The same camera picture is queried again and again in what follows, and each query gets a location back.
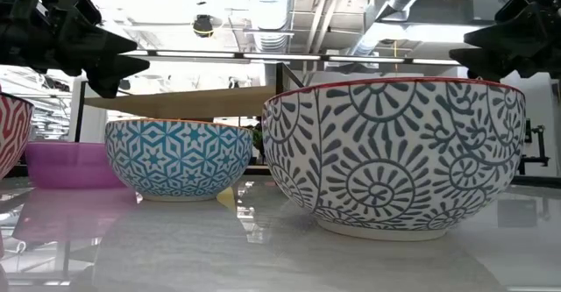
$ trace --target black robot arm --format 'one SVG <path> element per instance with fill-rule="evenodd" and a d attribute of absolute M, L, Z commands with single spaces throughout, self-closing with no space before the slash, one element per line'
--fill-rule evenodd
<path fill-rule="evenodd" d="M 561 73 L 560 0 L 509 0 L 495 15 L 496 25 L 467 33 L 477 48 L 450 50 L 450 57 L 472 75 L 498 82 L 517 71 Z"/>
<path fill-rule="evenodd" d="M 137 43 L 98 27 L 101 22 L 90 0 L 0 0 L 0 64 L 41 74 L 83 70 L 96 93 L 114 98 L 121 79 L 150 62 L 121 55 Z"/>

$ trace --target bowl base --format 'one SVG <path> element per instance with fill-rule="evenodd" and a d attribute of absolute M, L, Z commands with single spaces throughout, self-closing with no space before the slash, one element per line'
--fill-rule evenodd
<path fill-rule="evenodd" d="M 447 230 L 434 231 L 392 231 L 392 230 L 374 230 L 362 227 L 347 226 L 335 224 L 317 219 L 317 223 L 328 231 L 338 234 L 353 236 L 362 239 L 376 240 L 393 240 L 393 241 L 422 241 L 438 239 L 442 237 Z"/>
<path fill-rule="evenodd" d="M 205 201 L 216 199 L 217 195 L 209 196 L 153 196 L 153 195 L 142 195 L 144 200 L 148 201 L 158 201 L 158 202 L 194 202 L 194 201 Z"/>

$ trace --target blue patterned bowl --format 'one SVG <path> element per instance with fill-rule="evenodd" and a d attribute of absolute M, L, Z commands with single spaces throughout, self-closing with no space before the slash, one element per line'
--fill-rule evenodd
<path fill-rule="evenodd" d="M 252 132 L 236 126 L 141 119 L 109 122 L 107 155 L 115 174 L 145 199 L 208 200 L 244 173 Z"/>
<path fill-rule="evenodd" d="M 435 239 L 512 181 L 524 108 L 520 90 L 493 82 L 320 85 L 265 103 L 265 155 L 282 191 L 330 231 Z"/>

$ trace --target red patterned bowl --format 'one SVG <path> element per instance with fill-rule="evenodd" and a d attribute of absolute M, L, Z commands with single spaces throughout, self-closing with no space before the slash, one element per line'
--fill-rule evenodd
<path fill-rule="evenodd" d="M 18 162 L 29 139 L 33 105 L 0 93 L 0 179 Z"/>

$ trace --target ceramic bowl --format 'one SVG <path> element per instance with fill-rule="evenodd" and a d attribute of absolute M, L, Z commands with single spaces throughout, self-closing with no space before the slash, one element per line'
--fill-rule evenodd
<path fill-rule="evenodd" d="M 33 105 L 0 93 L 0 179 L 16 165 L 29 139 Z"/>
<path fill-rule="evenodd" d="M 208 200 L 244 173 L 252 132 L 195 121 L 109 122 L 105 145 L 117 176 L 147 200 Z"/>
<path fill-rule="evenodd" d="M 27 171 L 40 189 L 126 188 L 115 176 L 103 143 L 30 142 Z"/>
<path fill-rule="evenodd" d="M 434 239 L 512 181 L 524 108 L 518 89 L 464 79 L 298 89 L 265 103 L 266 159 L 282 191 L 330 231 Z"/>

